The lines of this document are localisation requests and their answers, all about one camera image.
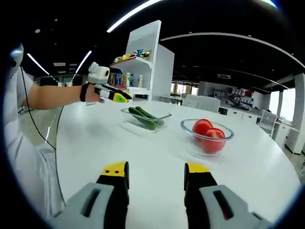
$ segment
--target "hand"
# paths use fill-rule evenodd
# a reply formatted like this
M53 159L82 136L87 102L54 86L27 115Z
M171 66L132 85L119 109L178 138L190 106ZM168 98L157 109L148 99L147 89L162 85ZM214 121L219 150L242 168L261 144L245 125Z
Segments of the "hand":
M94 92L94 84L90 84L87 88L86 91L86 98L85 98L86 102L100 102L100 103L104 103L105 101L103 99L100 98L99 94L96 94Z

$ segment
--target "wrist strap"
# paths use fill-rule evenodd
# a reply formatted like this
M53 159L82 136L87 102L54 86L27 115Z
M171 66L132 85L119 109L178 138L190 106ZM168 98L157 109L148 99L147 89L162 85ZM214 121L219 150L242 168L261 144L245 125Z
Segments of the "wrist strap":
M86 92L87 92L87 88L89 87L89 84L90 83L86 83L86 84L83 84L81 86L81 94L80 94L80 99L82 102L85 102L86 101Z

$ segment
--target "white sleeve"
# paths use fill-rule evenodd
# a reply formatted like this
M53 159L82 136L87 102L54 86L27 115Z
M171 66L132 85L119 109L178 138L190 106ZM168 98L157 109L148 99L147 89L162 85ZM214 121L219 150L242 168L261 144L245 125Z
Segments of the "white sleeve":
M22 71L23 71L23 76L24 76L24 82L23 82L21 67L19 67L18 70L17 70L17 102L18 102L18 106L21 106L22 102L26 99L24 85L26 87L27 95L29 95L30 88L34 84L33 79L31 79L29 77L29 75L27 75L25 73L24 70L22 70Z

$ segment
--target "window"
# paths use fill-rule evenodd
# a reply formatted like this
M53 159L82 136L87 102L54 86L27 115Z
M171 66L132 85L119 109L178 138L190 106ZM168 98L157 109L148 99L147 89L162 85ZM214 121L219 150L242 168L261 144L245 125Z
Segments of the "window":
M278 100L280 97L280 92L271 92L269 110L273 114L277 114Z
M172 86L171 86L171 93L175 94L175 83L172 83Z
M63 77L62 85L64 86L66 84L67 86L72 86L71 80L72 80L72 77Z
M283 92L283 103L281 109L281 118L292 122L295 113L295 88L287 89Z
M186 85L177 84L177 94L184 94L186 91Z
M198 95L198 87L192 87L192 95Z

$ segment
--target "round table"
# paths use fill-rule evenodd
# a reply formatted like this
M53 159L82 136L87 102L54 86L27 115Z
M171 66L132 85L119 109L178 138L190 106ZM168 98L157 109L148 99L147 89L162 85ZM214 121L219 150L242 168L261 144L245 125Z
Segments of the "round table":
M140 105L172 114L166 127L137 135L123 126L122 108ZM186 152L185 118L207 118L234 132L222 154L196 159ZM258 125L222 114L156 101L106 101L65 106L57 133L57 168L65 201L96 182L111 163L129 162L127 229L188 228L184 206L184 164L202 163L217 184L226 185L255 211L275 222L293 200L300 182L280 147Z

